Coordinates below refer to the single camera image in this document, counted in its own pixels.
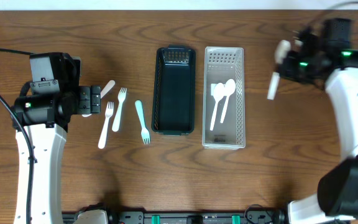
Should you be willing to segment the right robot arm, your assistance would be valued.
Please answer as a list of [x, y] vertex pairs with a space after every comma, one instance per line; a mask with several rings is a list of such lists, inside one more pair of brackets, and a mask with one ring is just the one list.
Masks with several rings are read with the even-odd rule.
[[329, 21], [320, 36], [301, 32], [299, 51], [288, 41], [276, 49], [276, 77], [324, 82], [334, 108], [341, 162], [322, 177], [317, 192], [288, 204], [289, 223], [328, 223], [358, 219], [358, 50], [351, 48], [347, 20]]

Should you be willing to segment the white plastic fork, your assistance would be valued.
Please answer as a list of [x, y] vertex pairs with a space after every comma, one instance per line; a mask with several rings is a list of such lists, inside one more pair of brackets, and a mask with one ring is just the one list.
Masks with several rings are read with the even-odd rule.
[[111, 116], [113, 115], [113, 113], [114, 113], [114, 103], [112, 101], [109, 101], [106, 106], [106, 111], [104, 114], [105, 119], [104, 119], [102, 131], [101, 131], [101, 135], [99, 137], [99, 142], [98, 142], [99, 149], [104, 149], [106, 146], [106, 141], [107, 141], [107, 137], [108, 137], [109, 120], [110, 120]]
[[114, 132], [119, 131], [119, 127], [120, 127], [120, 123], [121, 123], [122, 107], [126, 100], [126, 95], [127, 95], [127, 88], [122, 87], [119, 91], [118, 96], [117, 96], [119, 104], [117, 107], [116, 116], [115, 116], [113, 124], [112, 124], [112, 131], [114, 131]]

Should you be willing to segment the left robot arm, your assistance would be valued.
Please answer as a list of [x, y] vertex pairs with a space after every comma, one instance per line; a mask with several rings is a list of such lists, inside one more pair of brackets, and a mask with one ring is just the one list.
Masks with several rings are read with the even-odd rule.
[[99, 86], [27, 82], [15, 100], [19, 176], [14, 223], [63, 223], [61, 168], [74, 114], [98, 113]]

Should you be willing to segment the clear plastic basket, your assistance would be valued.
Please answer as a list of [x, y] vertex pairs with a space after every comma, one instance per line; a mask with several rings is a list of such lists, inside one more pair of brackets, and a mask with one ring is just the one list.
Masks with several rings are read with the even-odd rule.
[[[209, 130], [214, 110], [213, 90], [218, 83], [229, 79], [236, 83], [229, 97], [226, 117], [220, 123], [225, 94], [218, 104], [214, 129]], [[203, 78], [203, 138], [209, 149], [236, 150], [246, 146], [246, 104], [244, 93], [244, 49], [241, 47], [206, 47]]]

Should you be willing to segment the white spoon wide handle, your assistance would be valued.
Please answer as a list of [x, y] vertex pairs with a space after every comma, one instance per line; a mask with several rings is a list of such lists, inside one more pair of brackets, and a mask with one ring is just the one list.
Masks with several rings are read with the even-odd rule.
[[100, 86], [91, 86], [88, 90], [89, 93], [83, 93], [84, 100], [81, 101], [80, 109], [83, 117], [91, 116], [92, 114], [99, 114], [101, 111], [101, 99], [109, 93], [115, 86], [114, 80], [108, 81], [103, 89]]

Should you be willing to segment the mint green plastic fork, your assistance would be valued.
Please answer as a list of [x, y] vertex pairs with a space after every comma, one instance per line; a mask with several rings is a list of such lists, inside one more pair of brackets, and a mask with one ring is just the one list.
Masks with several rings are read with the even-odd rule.
[[135, 109], [137, 111], [137, 115], [138, 115], [140, 125], [141, 125], [142, 141], [145, 145], [148, 145], [148, 144], [150, 144], [150, 133], [145, 125], [144, 110], [143, 110], [142, 102], [140, 100], [135, 101]]

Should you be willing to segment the white plastic spoon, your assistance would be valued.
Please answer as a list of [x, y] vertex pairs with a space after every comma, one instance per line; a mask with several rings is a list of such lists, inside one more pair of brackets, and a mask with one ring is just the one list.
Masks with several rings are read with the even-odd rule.
[[209, 128], [210, 131], [212, 131], [214, 129], [214, 124], [216, 122], [216, 114], [217, 114], [217, 110], [218, 110], [218, 104], [224, 96], [224, 91], [225, 91], [225, 87], [224, 87], [223, 83], [218, 83], [214, 87], [213, 98], [214, 98], [215, 104], [214, 104], [213, 114], [211, 117], [211, 124], [210, 124], [210, 128]]
[[229, 97], [235, 92], [236, 90], [236, 83], [233, 79], [229, 79], [226, 84], [224, 85], [225, 87], [225, 102], [224, 102], [224, 106], [223, 106], [223, 111], [222, 111], [222, 115], [221, 115], [221, 119], [220, 119], [220, 123], [223, 123], [226, 117], [226, 113], [227, 113], [227, 107], [228, 107], [228, 103], [229, 103]]
[[278, 88], [278, 84], [280, 81], [280, 74], [279, 74], [279, 66], [282, 65], [284, 58], [287, 56], [287, 53], [291, 50], [291, 43], [287, 40], [281, 40], [277, 48], [275, 50], [274, 59], [275, 59], [275, 70], [272, 73], [272, 77], [270, 80], [269, 88], [268, 88], [268, 94], [267, 99], [268, 100], [274, 100], [276, 91]]

